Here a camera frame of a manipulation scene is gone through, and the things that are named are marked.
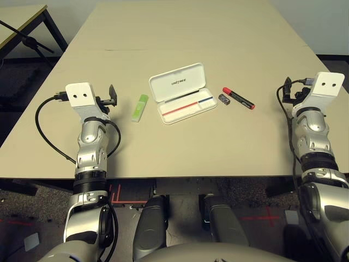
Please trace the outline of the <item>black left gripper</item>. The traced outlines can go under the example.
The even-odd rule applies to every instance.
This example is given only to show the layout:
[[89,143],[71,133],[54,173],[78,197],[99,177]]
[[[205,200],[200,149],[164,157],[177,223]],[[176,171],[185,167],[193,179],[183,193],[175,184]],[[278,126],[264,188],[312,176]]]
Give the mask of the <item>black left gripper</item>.
[[117,94],[113,84],[111,84],[109,87],[109,96],[110,96],[110,99],[105,99],[105,100],[101,100],[100,97],[95,98],[99,109],[105,114],[108,114],[110,112],[110,109],[108,108],[109,105],[112,105],[112,106],[117,105]]

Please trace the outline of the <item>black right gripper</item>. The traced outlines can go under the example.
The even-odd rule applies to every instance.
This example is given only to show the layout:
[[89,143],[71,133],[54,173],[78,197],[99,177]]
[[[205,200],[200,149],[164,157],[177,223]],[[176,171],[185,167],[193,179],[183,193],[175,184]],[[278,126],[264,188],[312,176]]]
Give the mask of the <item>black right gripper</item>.
[[310,88],[303,87],[301,91],[295,93],[295,99],[291,99],[291,87],[292,87],[292,80],[287,77],[284,86],[282,88],[282,102],[283,103],[291,103],[292,105],[300,104],[304,101],[304,99],[307,97],[307,95],[310,93]]

